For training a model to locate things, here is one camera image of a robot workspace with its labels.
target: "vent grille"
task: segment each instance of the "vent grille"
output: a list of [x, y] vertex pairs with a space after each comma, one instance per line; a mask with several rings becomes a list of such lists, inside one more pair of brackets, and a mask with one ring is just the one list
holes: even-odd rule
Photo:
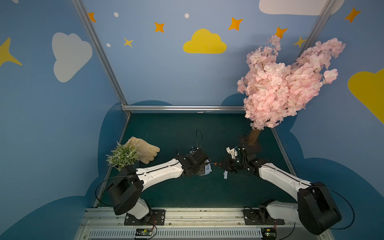
[[261, 230], [167, 230], [161, 229], [156, 234], [159, 237], [188, 237], [188, 238], [200, 238], [200, 237], [261, 237]]
[[131, 239], [134, 236], [133, 230], [106, 230], [106, 229], [95, 229], [89, 233], [88, 239], [110, 239], [110, 238], [121, 238]]
[[[92, 229], [88, 239], [133, 239], [135, 231], [116, 229]], [[159, 228], [156, 238], [262, 238], [260, 228]]]

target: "black mounting plate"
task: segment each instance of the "black mounting plate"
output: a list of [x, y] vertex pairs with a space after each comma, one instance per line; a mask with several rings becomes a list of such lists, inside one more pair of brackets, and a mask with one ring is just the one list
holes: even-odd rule
[[[164, 225], [164, 219], [166, 216], [166, 211], [164, 209], [152, 209], [152, 216], [156, 219], [156, 225], [157, 226], [163, 226]], [[125, 226], [145, 226], [150, 225], [152, 226], [154, 224], [154, 220], [151, 217], [148, 221], [142, 221], [134, 217], [134, 215], [131, 215], [129, 213], [125, 216], [124, 225]]]
[[[258, 209], [244, 209], [243, 210], [244, 215], [244, 221], [246, 225], [275, 225], [275, 221], [267, 221], [265, 223], [262, 223], [259, 221], [258, 215], [259, 210]], [[276, 225], [284, 225], [285, 222], [283, 219], [276, 219]]]

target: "yellow cloud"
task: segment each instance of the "yellow cloud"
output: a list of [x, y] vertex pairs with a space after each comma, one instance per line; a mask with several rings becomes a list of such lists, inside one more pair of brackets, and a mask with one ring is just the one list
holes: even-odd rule
[[220, 36], [207, 29], [197, 30], [192, 35], [192, 39], [183, 46], [186, 53], [219, 54], [225, 52], [226, 49], [227, 45], [221, 41]]
[[384, 69], [376, 74], [371, 72], [355, 73], [348, 81], [351, 93], [359, 99], [382, 123], [384, 123]]

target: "tree trunk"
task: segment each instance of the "tree trunk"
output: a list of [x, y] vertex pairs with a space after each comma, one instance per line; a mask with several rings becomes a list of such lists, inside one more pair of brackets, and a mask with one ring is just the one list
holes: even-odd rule
[[259, 130], [259, 129], [252, 129], [248, 135], [247, 143], [249, 145], [255, 144], [257, 138], [259, 137], [260, 132], [261, 132], [261, 130]]

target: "white cloud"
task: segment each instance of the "white cloud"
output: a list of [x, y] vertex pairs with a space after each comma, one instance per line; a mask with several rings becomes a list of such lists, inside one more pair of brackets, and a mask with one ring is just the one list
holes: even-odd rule
[[69, 81], [92, 57], [91, 45], [74, 33], [55, 33], [52, 50], [56, 57], [53, 72], [62, 83]]
[[[319, 15], [327, 0], [260, 0], [259, 9], [267, 14]], [[343, 5], [337, 0], [331, 14]]]

